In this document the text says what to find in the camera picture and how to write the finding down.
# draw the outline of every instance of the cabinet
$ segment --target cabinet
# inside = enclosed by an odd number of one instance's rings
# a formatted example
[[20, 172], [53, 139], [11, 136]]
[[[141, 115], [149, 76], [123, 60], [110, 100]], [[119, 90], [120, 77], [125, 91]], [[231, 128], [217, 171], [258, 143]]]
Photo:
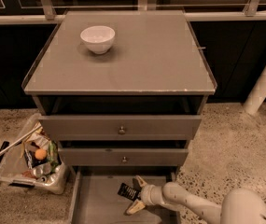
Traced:
[[[99, 24], [116, 31], [104, 55], [79, 37]], [[23, 87], [65, 164], [93, 174], [112, 167], [115, 176], [132, 168], [170, 172], [183, 165], [215, 92], [208, 71], [181, 11], [70, 11]]]

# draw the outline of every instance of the open drawer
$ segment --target open drawer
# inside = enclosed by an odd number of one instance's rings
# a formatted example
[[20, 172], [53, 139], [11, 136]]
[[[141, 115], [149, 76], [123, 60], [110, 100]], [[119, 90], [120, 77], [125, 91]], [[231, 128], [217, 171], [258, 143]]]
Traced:
[[149, 206], [127, 216], [125, 211], [133, 201], [118, 195], [121, 183], [138, 189], [134, 180], [136, 175], [142, 176], [150, 184], [162, 186], [173, 180], [174, 171], [174, 168], [161, 167], [79, 167], [69, 223], [180, 223], [179, 214], [160, 206]]
[[40, 122], [52, 140], [190, 140], [200, 116], [55, 115]]
[[60, 142], [59, 155], [69, 166], [177, 166], [188, 150], [185, 141]]

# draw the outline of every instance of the white pipe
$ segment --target white pipe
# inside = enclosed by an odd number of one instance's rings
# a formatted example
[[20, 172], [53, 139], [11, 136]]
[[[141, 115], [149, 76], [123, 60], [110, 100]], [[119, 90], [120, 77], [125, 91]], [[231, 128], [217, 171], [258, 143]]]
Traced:
[[12, 143], [11, 145], [9, 145], [7, 148], [3, 149], [0, 152], [0, 156], [2, 156], [3, 154], [5, 154], [7, 151], [9, 151], [12, 147], [16, 146], [17, 144], [20, 143], [20, 141], [22, 141], [23, 139], [25, 139], [26, 137], [28, 137], [30, 134], [34, 133], [35, 131], [39, 130], [41, 128], [41, 124], [37, 125], [35, 128], [33, 128], [30, 132], [28, 132], [27, 134], [25, 134], [24, 136], [22, 136], [21, 138], [19, 138], [17, 141], [15, 141], [14, 143]]
[[189, 210], [191, 210], [198, 217], [202, 218], [208, 224], [221, 223], [221, 205], [191, 194], [176, 182], [166, 183], [162, 187], [162, 195], [166, 203], [175, 203], [177, 206], [186, 206]]
[[266, 98], [266, 66], [257, 80], [253, 90], [248, 95], [244, 110], [250, 115], [254, 115]]

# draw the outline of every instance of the trash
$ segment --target trash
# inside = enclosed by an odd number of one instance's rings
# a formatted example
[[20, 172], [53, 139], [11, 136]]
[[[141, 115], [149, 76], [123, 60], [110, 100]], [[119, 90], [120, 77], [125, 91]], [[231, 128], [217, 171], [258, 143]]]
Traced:
[[[59, 165], [57, 166], [56, 162], [52, 162], [54, 165], [53, 167], [50, 166], [51, 172], [48, 175], [42, 175], [40, 177], [36, 177], [32, 174], [32, 170], [35, 167], [29, 167], [28, 161], [25, 158], [25, 153], [30, 153], [32, 163], [34, 163], [34, 160], [40, 161], [35, 156], [36, 151], [40, 149], [38, 146], [40, 142], [32, 141], [31, 137], [29, 137], [32, 133], [37, 132], [43, 135], [50, 142], [50, 139], [44, 133], [42, 126], [39, 125], [40, 117], [41, 115], [39, 113], [35, 113], [28, 118], [22, 130], [16, 137], [16, 144], [0, 152], [0, 156], [5, 153], [5, 156], [3, 156], [0, 163], [0, 181], [8, 182], [11, 185], [26, 184], [30, 187], [35, 187], [36, 189], [47, 190], [54, 194], [62, 194], [70, 169], [64, 163], [60, 162], [58, 153], [56, 153], [57, 159], [53, 160], [58, 161]], [[54, 142], [53, 144], [55, 145], [53, 148], [57, 150], [57, 145]], [[39, 164], [44, 164], [46, 162], [49, 162], [48, 151], [47, 157], [42, 160], [41, 163], [38, 163], [36, 167]]]
[[21, 155], [26, 159], [29, 168], [22, 175], [37, 179], [38, 182], [52, 180], [54, 176], [49, 176], [59, 172], [56, 168], [61, 163], [58, 158], [57, 145], [49, 140], [42, 127], [23, 140], [22, 145], [23, 154]]

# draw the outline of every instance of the drawer knob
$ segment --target drawer knob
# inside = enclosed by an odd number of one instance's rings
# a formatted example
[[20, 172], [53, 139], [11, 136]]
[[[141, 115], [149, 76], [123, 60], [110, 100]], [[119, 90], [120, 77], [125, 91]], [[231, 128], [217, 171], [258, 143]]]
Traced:
[[123, 163], [127, 163], [128, 162], [128, 159], [124, 156], [123, 159], [122, 159], [122, 162]]
[[125, 134], [125, 129], [124, 129], [123, 126], [121, 126], [121, 127], [119, 128], [118, 134], [122, 134], [122, 135]]

